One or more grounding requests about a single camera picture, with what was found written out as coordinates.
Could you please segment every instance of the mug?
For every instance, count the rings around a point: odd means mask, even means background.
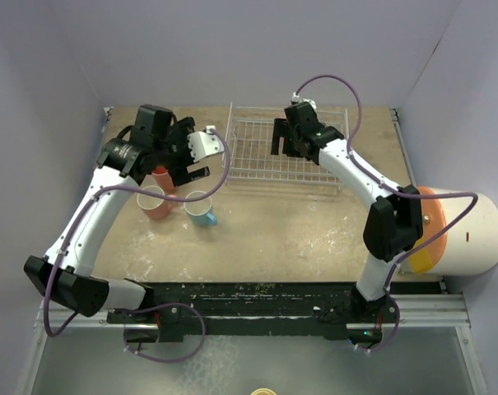
[[[174,182],[165,167],[157,166],[157,168],[151,172],[151,177],[153,177],[157,185],[163,188],[166,193],[172,193],[175,191]]]
[[[149,185],[142,190],[165,195],[163,188],[158,187],[157,185]],[[143,210],[144,213],[154,221],[162,220],[170,213],[170,211],[174,209],[175,206],[177,206],[175,202],[169,202],[158,197],[143,195],[141,193],[137,195],[137,204],[141,210]]]
[[[197,198],[205,193],[203,191],[193,191],[186,195],[187,199]],[[188,218],[195,225],[214,226],[217,225],[217,218],[212,214],[212,199],[209,197],[198,200],[197,202],[186,202],[184,210],[188,214]]]

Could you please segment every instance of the orange mug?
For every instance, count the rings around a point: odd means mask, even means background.
[[[165,195],[165,191],[163,190],[163,188],[158,187],[157,185],[149,185],[142,190]],[[168,216],[170,211],[172,211],[175,206],[177,206],[175,202],[169,202],[168,200],[143,195],[141,193],[137,194],[137,205],[150,219],[154,221],[162,220],[163,218]]]
[[[175,191],[174,182],[165,167],[157,166],[157,168],[151,172],[151,177],[153,177],[157,185],[163,188],[166,193],[172,193]]]

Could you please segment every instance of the blue mug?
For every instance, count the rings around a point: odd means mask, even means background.
[[[187,199],[197,198],[204,195],[203,191],[193,191],[186,195]],[[214,226],[217,225],[217,218],[212,214],[212,199],[209,197],[203,200],[198,200],[196,202],[186,202],[184,204],[184,210],[186,211],[188,218],[195,225],[200,226]]]

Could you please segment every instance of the white cylinder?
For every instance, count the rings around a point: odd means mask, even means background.
[[[438,188],[433,192],[451,193]],[[427,273],[453,276],[475,275],[498,263],[498,210],[482,193],[475,207],[448,231],[446,247],[439,262]],[[450,223],[472,201],[471,197],[441,199],[444,218]]]

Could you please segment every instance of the glass panel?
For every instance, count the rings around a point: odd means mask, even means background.
[[[198,342],[145,344],[176,357]],[[122,329],[72,328],[46,342],[33,395],[472,393],[454,328],[403,328],[372,355],[317,337],[209,337],[191,360],[161,365],[123,352]]]

